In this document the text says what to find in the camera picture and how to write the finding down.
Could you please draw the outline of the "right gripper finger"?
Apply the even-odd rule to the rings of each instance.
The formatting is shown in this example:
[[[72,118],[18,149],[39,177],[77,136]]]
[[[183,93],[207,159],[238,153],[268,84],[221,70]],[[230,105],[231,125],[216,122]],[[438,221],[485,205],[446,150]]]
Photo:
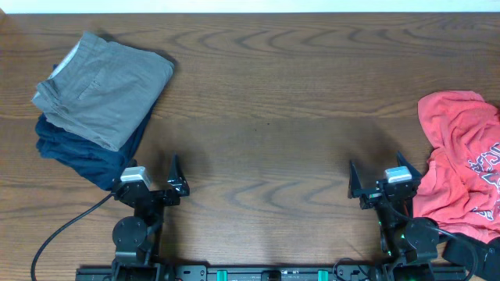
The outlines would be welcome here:
[[[414,180],[421,180],[422,174],[405,159],[400,151],[396,153],[396,159],[399,166],[405,166],[408,169]]]
[[[359,174],[357,173],[353,161],[349,162],[349,184],[348,198],[357,198],[363,194],[363,185],[361,184]]]

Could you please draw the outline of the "red printed t-shirt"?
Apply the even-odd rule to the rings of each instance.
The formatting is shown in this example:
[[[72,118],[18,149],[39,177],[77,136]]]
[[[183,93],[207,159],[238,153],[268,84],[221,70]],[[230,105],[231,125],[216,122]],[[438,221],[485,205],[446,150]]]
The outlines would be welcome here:
[[[440,91],[417,106],[433,151],[415,217],[489,243],[499,237],[499,110],[473,91]]]

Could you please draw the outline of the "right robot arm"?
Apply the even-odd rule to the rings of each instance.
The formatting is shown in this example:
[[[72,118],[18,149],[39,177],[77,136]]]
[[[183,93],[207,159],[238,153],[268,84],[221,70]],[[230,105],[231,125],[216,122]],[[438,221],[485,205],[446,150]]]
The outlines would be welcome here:
[[[353,162],[349,163],[348,197],[358,198],[361,209],[374,209],[380,227],[380,247],[386,261],[368,270],[371,280],[396,280],[407,275],[424,277],[420,267],[438,256],[439,234],[430,219],[413,217],[413,198],[422,179],[399,152],[398,165],[384,171],[384,178],[374,187],[365,188]]]

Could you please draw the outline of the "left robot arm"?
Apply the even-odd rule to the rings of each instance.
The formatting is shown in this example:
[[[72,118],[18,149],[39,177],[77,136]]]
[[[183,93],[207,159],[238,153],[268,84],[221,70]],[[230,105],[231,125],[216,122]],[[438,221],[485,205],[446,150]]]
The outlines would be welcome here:
[[[167,177],[168,187],[151,190],[152,180],[144,166],[126,168],[112,188],[115,200],[131,207],[132,216],[121,219],[113,228],[116,246],[112,280],[175,280],[175,268],[159,258],[164,211],[177,206],[190,187],[174,155]]]

